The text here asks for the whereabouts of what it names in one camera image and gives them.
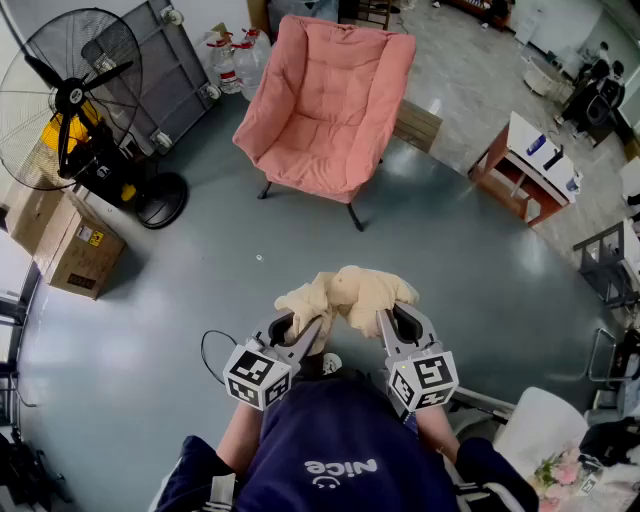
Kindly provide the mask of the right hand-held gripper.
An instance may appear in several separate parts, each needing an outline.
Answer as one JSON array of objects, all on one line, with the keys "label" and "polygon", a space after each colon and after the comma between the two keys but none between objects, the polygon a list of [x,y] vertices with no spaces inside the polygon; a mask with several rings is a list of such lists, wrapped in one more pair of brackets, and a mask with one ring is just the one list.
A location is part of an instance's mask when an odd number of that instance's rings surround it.
[{"label": "right hand-held gripper", "polygon": [[[432,322],[415,307],[397,302],[391,310],[376,313],[377,325],[389,357],[388,387],[408,412],[446,404],[459,385],[451,351],[437,341]],[[399,340],[413,345],[411,354],[400,354]]]}]

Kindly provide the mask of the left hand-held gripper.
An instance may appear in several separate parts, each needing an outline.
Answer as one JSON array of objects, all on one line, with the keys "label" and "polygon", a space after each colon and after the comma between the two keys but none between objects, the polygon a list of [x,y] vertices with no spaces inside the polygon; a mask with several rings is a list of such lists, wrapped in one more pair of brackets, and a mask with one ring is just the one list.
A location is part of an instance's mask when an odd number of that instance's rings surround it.
[{"label": "left hand-held gripper", "polygon": [[301,361],[309,354],[322,328],[313,318],[291,345],[286,335],[293,325],[290,309],[272,312],[237,346],[223,370],[227,394],[259,411],[266,411],[291,389]]}]

